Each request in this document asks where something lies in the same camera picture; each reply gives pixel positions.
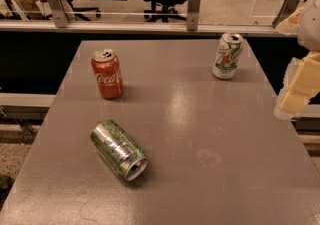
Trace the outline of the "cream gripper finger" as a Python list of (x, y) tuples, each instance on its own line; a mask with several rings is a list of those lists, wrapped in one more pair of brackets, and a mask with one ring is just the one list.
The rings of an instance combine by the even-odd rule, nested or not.
[(296, 35), (298, 33), (298, 25), (304, 7), (296, 9), (288, 18), (282, 20), (275, 28), (278, 33), (284, 35)]
[(274, 115), (290, 120), (298, 115), (320, 92), (320, 53), (310, 51), (302, 59), (292, 58), (283, 78)]

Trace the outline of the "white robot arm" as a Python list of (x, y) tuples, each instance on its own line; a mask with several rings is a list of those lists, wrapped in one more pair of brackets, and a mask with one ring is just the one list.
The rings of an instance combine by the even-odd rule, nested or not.
[(291, 59), (276, 99), (274, 115), (291, 120), (320, 93), (320, 0), (307, 0), (282, 20), (276, 30), (296, 35), (298, 44), (308, 50), (302, 59)]

